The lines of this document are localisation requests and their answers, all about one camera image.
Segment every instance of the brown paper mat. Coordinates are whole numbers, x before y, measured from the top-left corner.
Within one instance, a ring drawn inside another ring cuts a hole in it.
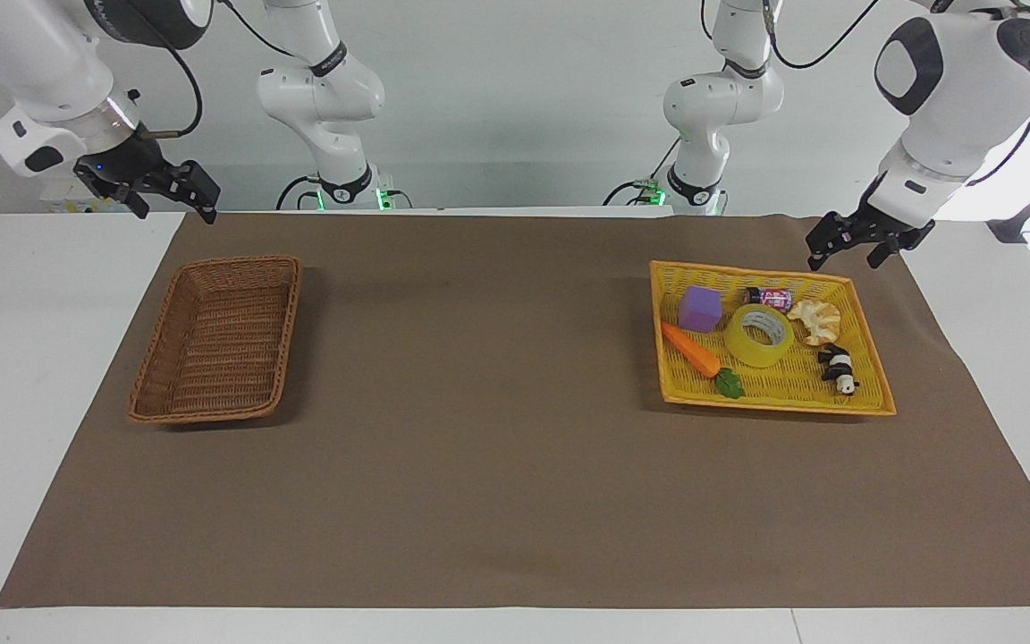
[[[812,224],[190,216],[0,607],[1030,605],[1030,484],[901,261],[827,268],[894,418],[661,402],[647,262],[804,270]],[[174,270],[269,253],[306,266],[277,413],[128,423]]]

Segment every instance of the panda figurine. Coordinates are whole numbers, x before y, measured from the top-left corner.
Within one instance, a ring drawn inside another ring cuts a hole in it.
[[[846,396],[853,396],[857,387],[861,386],[861,383],[853,379],[853,358],[851,358],[850,351],[834,345],[834,343],[827,343],[818,351],[817,360],[825,367],[821,379],[834,380],[836,391]]]

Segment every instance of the small can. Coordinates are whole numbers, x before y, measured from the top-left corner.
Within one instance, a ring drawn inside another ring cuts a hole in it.
[[[757,289],[749,286],[743,297],[745,304],[763,304],[769,308],[789,313],[793,308],[793,294],[785,289]]]

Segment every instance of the yellow basket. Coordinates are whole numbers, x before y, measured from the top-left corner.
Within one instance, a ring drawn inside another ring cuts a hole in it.
[[[722,295],[722,319],[710,334],[687,331],[695,342],[714,351],[742,379],[745,397],[736,400],[721,395],[715,380],[699,374],[682,354],[665,342],[661,323],[678,325],[678,304],[690,286],[713,289]],[[797,341],[785,358],[766,370],[756,370],[740,363],[727,350],[722,330],[742,306],[742,294],[748,286],[787,289],[794,298],[813,298],[830,302],[842,310],[842,335],[836,345],[853,355],[853,375],[861,383],[855,396],[843,396],[833,383],[821,379],[823,368],[817,362],[817,348],[802,342],[805,331],[794,321]],[[869,325],[861,309],[853,281],[833,274],[784,273],[777,270],[751,270],[650,262],[650,289],[654,298],[654,341],[658,348],[658,380],[666,403],[703,404],[712,407],[850,413],[858,416],[892,416],[896,404],[877,355]]]

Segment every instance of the white wall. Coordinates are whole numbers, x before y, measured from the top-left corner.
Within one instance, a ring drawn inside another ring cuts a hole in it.
[[[268,32],[261,1],[237,4]],[[362,130],[370,158],[424,207],[600,203],[610,188],[649,172],[674,139],[661,114],[666,86],[721,65],[699,32],[695,0],[332,4],[351,52],[387,86],[383,114]],[[786,4],[782,48],[812,58],[864,4]],[[877,52],[920,12],[915,3],[887,0],[825,63],[783,70],[781,112],[728,131],[729,212],[814,215],[854,207],[904,127],[871,80]],[[187,84],[167,53],[106,42],[102,55],[123,84],[142,91],[151,128],[188,122]],[[224,188],[226,209],[273,207],[287,180],[312,170],[299,139],[254,99],[256,72],[278,55],[250,39],[224,7],[184,55],[207,110],[194,135],[164,144],[168,159],[200,160]],[[0,90],[0,115],[9,106]],[[32,211],[37,193],[37,183],[16,178],[0,160],[0,211]]]

